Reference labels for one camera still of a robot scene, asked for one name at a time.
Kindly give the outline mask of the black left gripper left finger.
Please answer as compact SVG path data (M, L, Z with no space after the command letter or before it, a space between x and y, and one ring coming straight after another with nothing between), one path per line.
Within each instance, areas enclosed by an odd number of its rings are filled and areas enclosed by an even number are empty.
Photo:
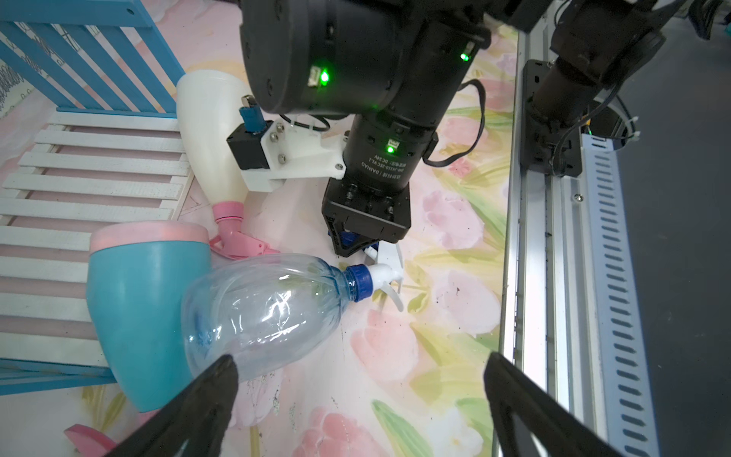
M221 356L110 456L218 456L238 392L238 371Z

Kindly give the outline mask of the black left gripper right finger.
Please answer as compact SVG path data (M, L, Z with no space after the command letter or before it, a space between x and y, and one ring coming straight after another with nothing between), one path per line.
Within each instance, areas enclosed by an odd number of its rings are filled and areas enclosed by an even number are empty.
M537 444L551 456L619 454L499 352L489 355L484 383L504 456L537 456Z

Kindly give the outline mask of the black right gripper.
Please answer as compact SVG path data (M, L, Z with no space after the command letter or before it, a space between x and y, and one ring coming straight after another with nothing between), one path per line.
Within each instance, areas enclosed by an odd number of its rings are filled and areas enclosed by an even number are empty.
M338 256L350 257L381 241L396 244L411 228L409 187L386 196L331 178L327 181L322 214Z

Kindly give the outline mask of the clear blue-capped spray bottle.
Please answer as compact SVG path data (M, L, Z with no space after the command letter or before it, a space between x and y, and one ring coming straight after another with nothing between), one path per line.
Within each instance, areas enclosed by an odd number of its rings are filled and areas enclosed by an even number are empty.
M182 301L182 335L193 376L232 357L241 381L294 363L339 327L352 303L384 291L399 296L405 265L398 245L367 249L371 264L340 270L320 257L267 254L235 261L193 282Z

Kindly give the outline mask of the teal pink spray bottle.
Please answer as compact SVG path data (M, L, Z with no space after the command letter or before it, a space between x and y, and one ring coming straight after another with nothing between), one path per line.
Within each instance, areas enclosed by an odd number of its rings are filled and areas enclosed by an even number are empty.
M146 417L194 381L181 303L188 286L210 269L209 234L196 224L123 223L91 236L89 315L122 392Z

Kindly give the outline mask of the white pink spray bottle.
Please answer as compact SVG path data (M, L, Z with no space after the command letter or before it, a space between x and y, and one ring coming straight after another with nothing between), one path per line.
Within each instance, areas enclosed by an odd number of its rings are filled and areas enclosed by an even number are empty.
M272 254L268 243L244 234L249 193L228 137L242 124L247 86L218 70L196 70L177 83L177 120L192 171L212 207L218 228L211 249L231 260Z

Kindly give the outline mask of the blue white slatted shelf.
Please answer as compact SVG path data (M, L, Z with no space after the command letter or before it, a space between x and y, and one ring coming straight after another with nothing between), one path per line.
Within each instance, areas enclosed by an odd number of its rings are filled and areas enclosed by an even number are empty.
M1 61L55 105L1 182L1 391L110 384L84 298L91 233L179 216L184 69L139 1L5 1Z

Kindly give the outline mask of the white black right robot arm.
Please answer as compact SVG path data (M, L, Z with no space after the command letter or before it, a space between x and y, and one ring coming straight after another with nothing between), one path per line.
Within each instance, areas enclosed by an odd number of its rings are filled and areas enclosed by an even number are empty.
M322 213L348 257L410 229L409 182L436 166L437 129L478 51L485 19L531 32L546 1L243 1L240 38L254 98L273 114L352 116L345 175ZM577 175L570 137L662 47L677 1L573 1L551 39L555 63L525 102L522 164Z

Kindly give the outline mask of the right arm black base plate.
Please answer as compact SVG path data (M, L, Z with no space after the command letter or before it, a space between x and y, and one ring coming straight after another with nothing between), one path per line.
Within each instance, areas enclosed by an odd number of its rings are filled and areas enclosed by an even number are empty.
M527 171L577 177L583 172L580 135L562 135L581 117L590 87L563 62L530 59L522 73L520 163Z

